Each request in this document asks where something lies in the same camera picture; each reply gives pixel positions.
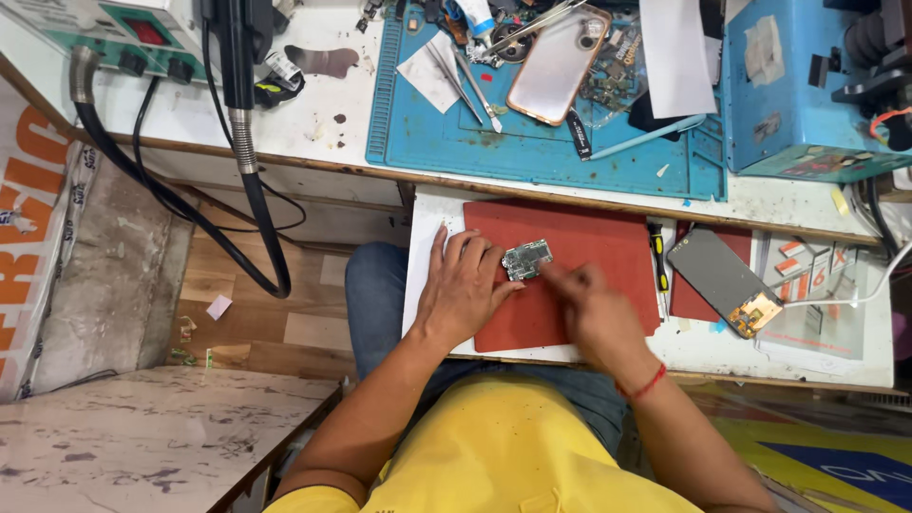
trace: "wooden floor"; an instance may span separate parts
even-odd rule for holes
[[[250,228],[247,223],[203,204],[201,211],[217,225]],[[259,234],[225,232],[275,282]],[[292,279],[291,296],[276,299],[262,291],[199,227],[193,233],[181,298],[171,326],[172,348],[183,349],[205,365],[212,349],[213,367],[288,374],[352,382],[357,379],[348,337],[345,266],[348,259],[283,243]],[[218,295],[232,305],[218,320],[206,313]],[[196,324],[192,340],[181,342],[181,325]]]

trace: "hand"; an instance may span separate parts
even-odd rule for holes
[[[602,270],[586,264],[568,272],[555,263],[540,270],[563,301],[567,337],[586,361],[614,376],[625,392],[648,384],[661,363],[646,345],[633,305],[607,286]]]
[[[441,225],[430,248],[428,283],[409,330],[445,351],[444,356],[474,336],[510,294],[525,288],[521,281],[493,288],[494,274],[505,251],[492,246],[480,231],[452,236],[444,253],[446,238],[446,226]]]

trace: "yellow t-shirt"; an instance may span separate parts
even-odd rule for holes
[[[364,509],[307,487],[267,513],[699,511],[621,470],[576,409],[545,382],[480,374],[454,384],[389,462]]]

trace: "screwdriver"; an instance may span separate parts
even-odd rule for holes
[[[665,318],[668,318],[668,300],[665,294],[668,294],[668,275],[665,274],[665,262],[662,254],[665,248],[662,245],[662,225],[658,223],[648,223],[649,228],[649,245],[652,247],[652,256],[656,259],[656,281],[658,291],[663,294],[662,302],[665,303]]]

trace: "blue mat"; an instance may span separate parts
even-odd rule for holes
[[[419,5],[408,6],[404,20],[407,23],[409,19],[419,20],[419,29],[413,33],[392,17],[384,24],[368,133],[368,162],[529,183],[726,201],[727,148],[721,121],[726,105],[719,101],[724,80],[715,91],[720,115],[710,115],[678,142],[655,139],[604,159],[580,162],[566,123],[552,127],[510,110],[499,117],[503,133],[497,133],[490,120],[480,125],[462,100],[440,114],[396,72],[400,62],[438,32],[436,26],[424,24]],[[493,69],[473,64],[472,74],[488,101],[505,106],[507,91],[519,69],[520,65]],[[482,73],[493,76],[493,80],[481,80]],[[463,86],[484,118],[482,105],[465,80]],[[578,99],[576,106],[583,120],[591,119],[593,106],[588,100]],[[587,129],[593,152],[643,133],[627,124],[626,113],[599,130]],[[659,178],[656,173],[665,164],[668,169]]]

